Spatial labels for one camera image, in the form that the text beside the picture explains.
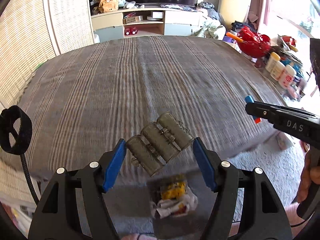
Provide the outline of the person's right hand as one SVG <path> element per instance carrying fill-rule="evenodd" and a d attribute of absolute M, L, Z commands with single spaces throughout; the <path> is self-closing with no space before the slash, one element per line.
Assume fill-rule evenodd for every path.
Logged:
<path fill-rule="evenodd" d="M 307 152 L 305 155 L 305 165 L 302 170 L 301 180 L 297 192 L 297 202 L 301 203 L 308 196 L 308 190 L 312 182 L 320 184 L 320 167 L 310 167 L 310 153 Z"/>

